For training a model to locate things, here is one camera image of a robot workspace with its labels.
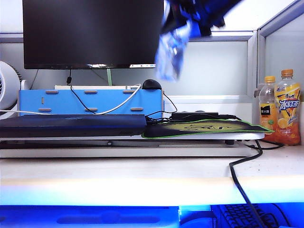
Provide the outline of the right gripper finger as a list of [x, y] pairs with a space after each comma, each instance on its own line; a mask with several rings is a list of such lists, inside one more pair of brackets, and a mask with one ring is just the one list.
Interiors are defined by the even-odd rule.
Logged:
[[189, 25], [190, 25], [190, 38], [200, 38], [201, 33], [199, 30], [198, 23], [196, 21], [190, 20]]
[[187, 24], [187, 19], [181, 14], [169, 13], [161, 28], [161, 34], [165, 34]]

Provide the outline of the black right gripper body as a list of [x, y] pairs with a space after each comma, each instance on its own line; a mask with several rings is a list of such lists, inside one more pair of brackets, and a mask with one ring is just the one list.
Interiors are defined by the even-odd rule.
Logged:
[[224, 16], [221, 14], [224, 3], [223, 0], [171, 0], [170, 6], [174, 13], [196, 21], [201, 36], [210, 36], [212, 27], [225, 26]]

